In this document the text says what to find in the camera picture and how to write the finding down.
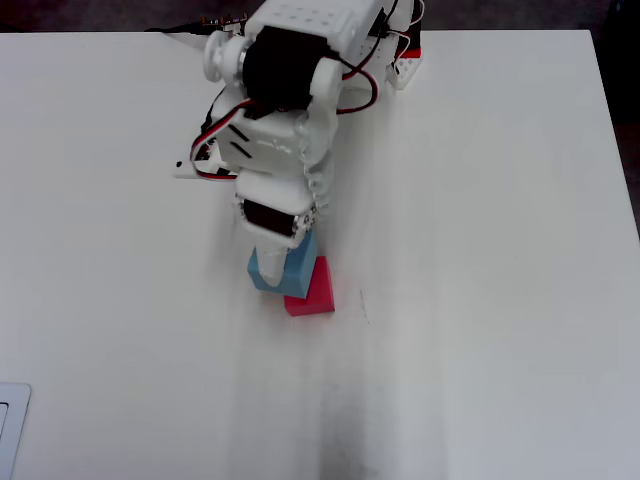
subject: white object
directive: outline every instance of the white object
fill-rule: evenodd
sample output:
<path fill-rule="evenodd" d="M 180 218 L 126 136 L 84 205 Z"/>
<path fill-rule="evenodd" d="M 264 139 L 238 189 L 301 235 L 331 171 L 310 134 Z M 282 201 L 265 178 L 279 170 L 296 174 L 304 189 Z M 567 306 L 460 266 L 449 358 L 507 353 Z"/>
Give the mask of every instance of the white object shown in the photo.
<path fill-rule="evenodd" d="M 422 65 L 422 56 L 418 58 L 398 58 L 394 67 L 389 67 L 389 83 L 398 90 L 404 90 Z"/>
<path fill-rule="evenodd" d="M 0 383 L 0 479 L 2 480 L 11 479 L 30 396 L 31 387 L 25 383 Z"/>
<path fill-rule="evenodd" d="M 589 32 L 423 32 L 429 68 L 336 136 L 313 321 L 256 294 L 233 185 L 163 170 L 217 94 L 201 51 L 0 39 L 0 378 L 38 393 L 13 480 L 640 477 L 640 249 Z"/>
<path fill-rule="evenodd" d="M 394 39 L 380 41 L 377 37 L 366 35 L 376 19 L 372 12 L 377 15 L 384 3 L 382 0 L 350 0 L 340 4 L 325 4 L 320 11 L 317 2 L 308 0 L 268 0 L 247 23 L 246 37 L 229 37 L 222 32 L 213 32 L 205 47 L 204 72 L 208 80 L 217 82 L 224 79 L 225 82 L 224 92 L 215 100 L 211 109 L 213 121 L 226 117 L 228 112 L 247 97 L 248 92 L 241 75 L 243 62 L 247 54 L 252 54 L 250 46 L 254 41 L 267 41 L 259 37 L 264 27 L 324 37 L 327 44 L 342 57 L 352 59 L 355 53 L 357 56 L 354 62 L 358 64 L 375 46 L 376 52 L 368 60 L 367 71 L 373 73 L 378 85 L 383 84 L 387 77 L 387 65 L 394 58 L 397 42 Z M 392 1 L 386 7 L 391 28 L 408 28 L 413 0 Z M 245 188 L 241 192 L 236 189 L 236 196 L 239 198 L 237 204 L 241 209 L 243 223 L 255 237 L 260 274 L 269 285 L 276 286 L 279 283 L 288 250 L 300 244 L 315 222 L 316 212 L 319 216 L 328 212 L 334 171 L 331 145 L 338 128 L 338 99 L 342 91 L 344 69 L 342 63 L 330 58 L 318 61 L 309 86 L 311 103 L 304 112 L 295 109 L 278 111 L 259 119 L 246 118 L 237 112 L 229 121 L 230 126 L 226 132 L 220 129 L 210 134 L 213 137 L 215 133 L 222 160 L 231 169 L 260 172 L 259 175 L 250 177 L 251 182 L 245 182 L 245 185 L 253 185 L 255 191 Z M 269 76 L 274 75 L 274 72 L 265 69 L 261 74 Z M 352 80 L 349 85 L 358 86 L 357 82 L 358 80 Z M 367 88 L 372 88 L 368 81 Z M 204 145 L 207 138 L 200 137 L 199 144 Z M 194 176 L 199 175 L 197 166 L 193 163 L 199 144 L 196 144 L 192 152 Z M 184 170 L 178 171 L 176 176 L 189 178 L 183 172 Z M 282 208 L 279 210 L 285 213 L 291 210 L 299 212 L 298 204 L 282 205 L 282 198 L 294 197 L 286 194 L 279 198 L 271 197 L 278 196 L 274 185 L 279 180 L 275 177 L 285 178 L 287 185 L 291 185 L 294 191 L 308 190 L 313 200 L 312 209 L 309 207 L 306 212 L 299 213 L 309 221 L 300 223 L 295 234 L 290 236 L 276 234 L 264 225 L 252 224 L 242 211 L 243 199 L 250 198 L 271 208 L 274 208 L 273 204 L 281 204 Z"/>

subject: table surface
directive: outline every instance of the table surface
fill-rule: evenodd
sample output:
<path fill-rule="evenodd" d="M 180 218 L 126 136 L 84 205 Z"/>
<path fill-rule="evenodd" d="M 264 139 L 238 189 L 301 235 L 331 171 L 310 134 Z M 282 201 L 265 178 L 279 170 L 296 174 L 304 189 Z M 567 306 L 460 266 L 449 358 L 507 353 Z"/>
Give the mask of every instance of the table surface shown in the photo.
<path fill-rule="evenodd" d="M 640 249 L 588 32 L 423 33 L 341 120 L 337 311 L 175 180 L 220 86 L 161 34 L 0 35 L 14 479 L 637 479 Z"/>

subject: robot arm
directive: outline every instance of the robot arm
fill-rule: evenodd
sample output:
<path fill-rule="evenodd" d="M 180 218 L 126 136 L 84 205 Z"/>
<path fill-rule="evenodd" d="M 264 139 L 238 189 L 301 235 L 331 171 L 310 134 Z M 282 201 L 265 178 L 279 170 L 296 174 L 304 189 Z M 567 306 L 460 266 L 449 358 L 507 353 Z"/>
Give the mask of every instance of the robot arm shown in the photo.
<path fill-rule="evenodd" d="M 216 177 L 195 166 L 215 138 L 225 169 L 238 172 L 236 205 L 268 285 L 280 283 L 287 253 L 329 204 L 338 115 L 375 102 L 397 49 L 386 32 L 406 31 L 413 11 L 414 0 L 267 0 L 244 36 L 209 38 L 205 75 L 226 86 L 192 165 Z M 360 85 L 369 104 L 339 110 L 342 89 Z"/>

